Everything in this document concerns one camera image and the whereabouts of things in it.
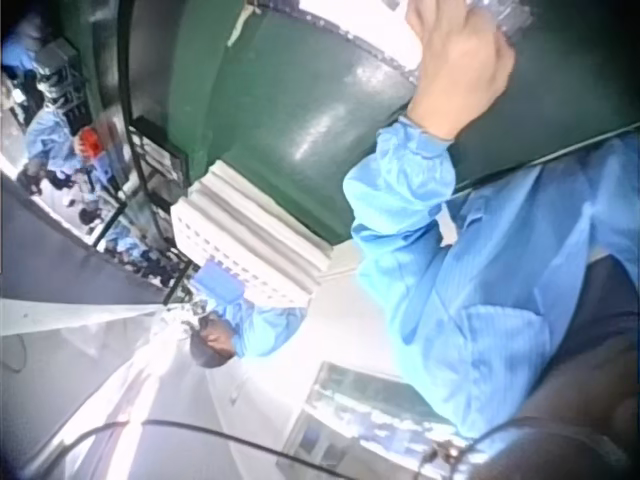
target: dark hair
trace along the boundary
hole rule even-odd
[[[101,212],[99,208],[89,210],[86,207],[82,207],[78,212],[78,218],[80,219],[81,224],[88,227],[98,218],[101,218]]]
[[[204,338],[202,338],[200,335],[202,332],[202,323],[200,323],[200,329],[195,328],[191,324],[187,324],[187,326],[191,331],[189,337],[189,353],[196,365],[202,368],[218,368],[231,360],[230,357],[220,355],[216,352],[207,344]]]
[[[29,175],[26,168],[20,170],[16,176],[16,183],[22,188],[29,196],[42,195],[42,189],[40,188],[40,178],[34,175]]]

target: hand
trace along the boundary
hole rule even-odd
[[[422,43],[407,115],[424,131],[453,140],[505,90],[515,53],[491,15],[465,0],[409,0],[407,23]]]

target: bright light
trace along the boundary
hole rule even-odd
[[[381,0],[300,0],[300,9],[362,38],[409,70],[420,63],[422,46],[404,19],[407,0],[395,11]]]
[[[138,396],[129,412],[129,425],[127,425],[118,439],[113,457],[109,463],[109,471],[106,480],[122,480],[128,478],[131,465],[135,458],[142,426],[140,425],[148,416],[153,406],[153,401],[158,393],[160,377],[169,369],[177,349],[175,332],[168,327],[158,335],[149,345],[149,362],[144,371],[148,375]]]

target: blue jacket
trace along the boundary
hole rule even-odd
[[[272,354],[298,331],[307,315],[306,308],[260,307],[245,299],[213,311],[234,331],[233,346],[240,358]]]
[[[452,198],[448,143],[406,120],[348,174],[362,284],[382,304],[398,366],[462,435],[508,420],[562,341],[590,252],[638,286],[637,135]],[[458,241],[441,247],[447,207]]]
[[[36,114],[25,133],[25,147],[28,159],[37,159],[48,170],[72,175],[83,166],[73,150],[67,119],[55,109],[44,107]]]

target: sleeve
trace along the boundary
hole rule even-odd
[[[227,307],[223,315],[234,325],[236,355],[266,357],[284,345],[298,331],[306,308],[264,308],[248,300]]]
[[[364,256],[360,281],[390,322],[402,318],[427,274],[437,276],[445,249],[435,217],[455,186],[449,145],[401,119],[380,131],[375,153],[345,178],[352,236]]]

